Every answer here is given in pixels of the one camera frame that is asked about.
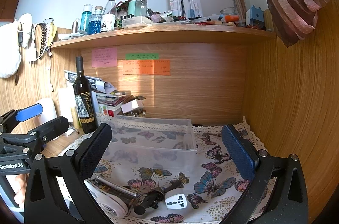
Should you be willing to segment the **person's hand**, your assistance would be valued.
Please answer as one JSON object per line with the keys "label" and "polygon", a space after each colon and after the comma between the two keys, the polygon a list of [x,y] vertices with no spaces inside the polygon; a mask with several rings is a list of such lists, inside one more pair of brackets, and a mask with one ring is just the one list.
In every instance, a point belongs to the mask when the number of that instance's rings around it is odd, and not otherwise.
{"label": "person's hand", "polygon": [[14,191],[14,201],[20,208],[24,207],[26,187],[28,184],[28,174],[6,176],[10,186]]}

